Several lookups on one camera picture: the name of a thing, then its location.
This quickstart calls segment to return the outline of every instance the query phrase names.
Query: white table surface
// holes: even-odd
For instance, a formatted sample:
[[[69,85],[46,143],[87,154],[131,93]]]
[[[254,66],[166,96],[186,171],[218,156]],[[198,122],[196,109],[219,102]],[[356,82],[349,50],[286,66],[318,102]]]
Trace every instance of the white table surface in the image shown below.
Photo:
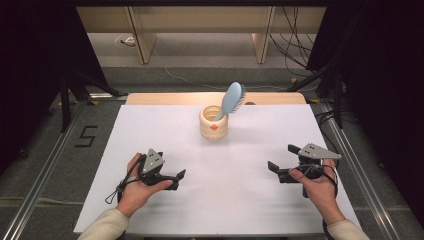
[[[177,191],[161,191],[131,219],[129,234],[144,236],[292,236],[322,233],[322,218],[300,184],[280,184],[267,162],[292,168],[288,144],[326,147],[309,105],[244,105],[229,118],[219,142],[200,135],[205,106],[122,106],[74,232],[104,210],[136,152],[164,152],[161,174],[186,169]],[[337,200],[359,226],[339,180]]]

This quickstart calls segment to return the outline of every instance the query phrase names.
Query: wrist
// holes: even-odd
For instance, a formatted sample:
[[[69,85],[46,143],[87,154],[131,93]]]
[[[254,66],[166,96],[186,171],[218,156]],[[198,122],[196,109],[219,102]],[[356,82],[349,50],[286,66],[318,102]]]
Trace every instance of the wrist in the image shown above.
[[[132,215],[135,213],[135,211],[137,211],[137,209],[128,207],[128,204],[122,204],[122,202],[118,203],[115,209],[120,211],[122,214],[124,214],[128,218],[131,218]]]
[[[337,205],[329,204],[317,208],[327,225],[346,220],[346,217]]]

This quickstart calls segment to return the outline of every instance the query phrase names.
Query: metal rail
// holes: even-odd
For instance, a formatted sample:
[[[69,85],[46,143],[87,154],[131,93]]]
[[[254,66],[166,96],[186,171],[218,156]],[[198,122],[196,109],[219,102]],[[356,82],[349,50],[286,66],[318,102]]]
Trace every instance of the metal rail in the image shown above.
[[[328,103],[322,104],[321,108],[324,112],[332,110]],[[345,156],[346,161],[352,169],[352,173],[355,176],[355,179],[358,182],[362,193],[364,194],[365,200],[367,201],[384,238],[390,240],[401,239],[393,224],[390,214],[378,197],[377,192],[374,190],[343,129],[339,129],[333,119],[329,120],[329,123],[338,144],[342,148],[343,155]]]
[[[82,112],[86,105],[86,102],[78,102],[75,106],[74,116],[68,126],[68,128],[62,132],[53,147],[49,157],[47,158],[43,168],[40,171],[37,179],[31,187],[31,190],[25,197],[21,207],[15,214],[14,218],[10,222],[9,228],[6,231],[4,240],[16,240],[19,239],[22,231],[25,228],[31,214],[37,204],[37,201],[43,192],[47,182],[55,169],[57,162],[60,159],[60,156],[63,152],[63,149],[66,146],[66,143],[73,132],[74,125],[78,119],[78,116]]]

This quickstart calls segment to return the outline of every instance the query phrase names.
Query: wire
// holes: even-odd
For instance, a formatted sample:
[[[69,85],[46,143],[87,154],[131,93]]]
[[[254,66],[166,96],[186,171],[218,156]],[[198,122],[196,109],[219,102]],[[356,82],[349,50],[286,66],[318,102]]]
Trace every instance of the wire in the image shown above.
[[[336,173],[336,171],[332,168],[332,167],[330,167],[330,166],[328,166],[328,165],[322,165],[323,167],[329,167],[329,168],[331,168],[332,170],[333,170],[333,173],[334,173],[334,179],[332,178],[332,177],[330,177],[330,176],[328,176],[328,174],[326,174],[324,171],[322,171],[321,173],[322,173],[322,175],[323,176],[325,176],[332,184],[333,184],[333,186],[334,186],[334,198],[336,198],[337,197],[337,193],[338,193],[338,191],[339,191],[339,188],[338,188],[338,178],[337,178],[337,173]],[[326,235],[326,237],[327,237],[327,239],[328,240],[335,240],[331,235],[330,235],[330,233],[328,232],[328,229],[327,229],[327,223],[324,221],[324,219],[322,219],[322,227],[323,227],[323,229],[324,229],[324,233],[325,233],[325,235]]]
[[[284,38],[284,36],[283,36],[283,34],[281,34],[280,33],[280,37],[285,41],[285,42],[287,42],[288,44],[291,44],[292,46],[294,46],[294,47],[300,47],[300,48],[303,48],[303,49],[305,49],[305,50],[308,50],[308,51],[312,51],[312,49],[310,49],[310,48],[307,48],[307,47],[303,47],[303,46],[299,46],[299,45],[296,45],[296,44],[294,44],[294,43],[292,43],[292,42],[289,42],[289,40],[287,40],[286,38]]]
[[[325,171],[323,170],[325,167],[328,167],[328,168],[330,168],[333,171],[333,173],[334,173],[334,179],[332,177],[330,177],[327,173],[325,173]],[[303,173],[303,175],[301,176],[301,178],[308,177],[307,175],[308,175],[308,173],[310,171],[318,170],[321,175],[323,175],[324,177],[326,177],[333,184],[334,189],[335,189],[335,197],[337,196],[337,192],[338,192],[338,178],[337,178],[336,170],[334,170],[334,168],[332,168],[331,166],[329,166],[329,165],[318,165],[318,164],[302,164],[302,165],[299,165],[299,166],[295,167],[294,169],[297,169],[297,170],[299,170],[300,172]]]
[[[314,41],[312,41],[311,37],[309,37],[309,34],[306,34],[306,37],[308,37],[309,41],[311,41],[312,45],[314,45]]]
[[[23,197],[1,197],[1,204],[21,204],[24,200]],[[80,206],[84,202],[71,202],[71,201],[59,201],[51,198],[38,198],[37,204],[41,205],[69,205],[69,206]]]
[[[287,50],[284,50],[276,41],[275,41],[275,39],[272,37],[272,35],[270,34],[269,35],[270,36],[270,38],[271,38],[271,40],[274,42],[274,45],[277,47],[277,49],[285,56],[285,65],[286,65],[286,68],[287,68],[287,70],[290,72],[290,73],[292,73],[293,75],[297,75],[297,76],[301,76],[301,77],[309,77],[309,75],[303,75],[303,74],[298,74],[298,73],[295,73],[295,72],[293,72],[290,68],[289,68],[289,66],[288,66],[288,64],[287,64],[287,58],[288,59],[290,59],[290,60],[292,60],[293,62],[295,62],[296,64],[298,64],[299,66],[301,66],[301,67],[303,67],[303,68],[305,68],[306,69],[306,66],[303,64],[303,63],[301,63],[301,62],[299,62],[297,59],[295,59],[293,56],[291,56],[288,52],[287,52],[287,50],[288,50],[288,48],[287,48]]]
[[[299,12],[299,8],[298,7],[293,7],[293,18],[294,18],[294,23],[293,23],[293,25],[291,24],[291,21],[290,21],[290,19],[289,19],[289,17],[288,17],[288,15],[287,15],[287,13],[286,13],[286,10],[285,10],[285,8],[283,7],[283,12],[284,12],[284,15],[286,16],[286,19],[287,19],[287,22],[289,23],[289,26],[290,26],[290,29],[291,29],[291,31],[292,31],[292,35],[290,36],[290,42],[291,42],[291,39],[293,38],[293,36],[295,36],[295,38],[297,39],[297,44],[298,44],[298,46],[302,46],[302,43],[300,42],[300,40],[299,40],[299,37],[298,37],[298,35],[297,35],[297,14],[298,14],[298,12]],[[302,58],[303,58],[303,61],[305,62],[305,64],[307,64],[307,61],[305,60],[305,57],[303,56],[303,53],[302,53],[302,51],[301,51],[301,48],[299,47],[299,52],[300,52],[300,55],[302,56]]]
[[[106,199],[105,202],[107,204],[112,204],[113,199],[115,199],[115,196],[118,195],[118,203],[119,201],[121,201],[121,197],[122,197],[122,192],[124,191],[125,187],[132,183],[132,182],[136,182],[139,181],[138,179],[136,180],[132,180],[127,182],[128,178],[130,177],[132,171],[134,170],[134,168],[137,166],[137,164],[139,164],[142,160],[142,157],[140,157],[139,159],[137,159],[137,161],[135,161],[135,163],[131,166],[130,170],[128,170],[127,174],[125,175],[125,178],[119,183],[119,185],[116,187],[115,191],[113,193],[111,193]]]
[[[156,52],[156,50],[153,48],[152,49],[154,54],[160,59],[160,61],[164,62],[164,60],[162,59],[161,56],[159,56],[159,54]],[[169,72],[168,67],[164,67],[165,68],[165,72],[172,78],[175,79],[179,79],[182,80],[188,84],[194,85],[194,86],[200,86],[200,87],[208,87],[211,89],[216,89],[216,90],[227,90],[227,87],[215,87],[209,84],[202,84],[202,83],[195,83],[192,81],[187,80],[186,78],[183,77],[179,77],[179,76],[174,76],[172,73]],[[261,88],[272,88],[272,89],[278,89],[278,90],[287,90],[287,88],[283,88],[283,87],[277,87],[277,86],[272,86],[272,85],[262,85],[262,86],[245,86],[246,89],[261,89]]]
[[[331,110],[331,111],[328,111],[328,112],[325,112],[325,113],[320,113],[320,114],[317,114],[317,115],[315,115],[315,117],[319,117],[319,116],[321,116],[321,118],[320,118],[320,120],[319,120],[319,122],[318,122],[318,127],[319,127],[319,130],[321,131],[321,133],[322,133],[322,135],[328,140],[328,142],[331,144],[331,146],[333,147],[333,149],[334,149],[334,151],[338,154],[339,153],[339,151],[337,150],[337,148],[336,148],[336,145],[333,143],[333,141],[331,141],[331,139],[330,139],[330,137],[327,135],[327,133],[325,133],[323,130],[322,130],[322,124],[324,124],[325,122],[327,122],[328,120],[330,120],[331,118],[333,118],[334,117],[334,115],[333,115],[333,110]]]

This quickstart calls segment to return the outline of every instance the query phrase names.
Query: brush handle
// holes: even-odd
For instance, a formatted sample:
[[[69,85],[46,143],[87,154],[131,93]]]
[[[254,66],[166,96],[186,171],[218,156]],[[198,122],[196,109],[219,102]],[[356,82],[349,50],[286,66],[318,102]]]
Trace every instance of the brush handle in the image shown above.
[[[216,122],[216,121],[221,120],[221,118],[223,118],[223,117],[224,117],[224,111],[221,108],[221,110],[219,111],[218,115],[216,115],[213,120]]]

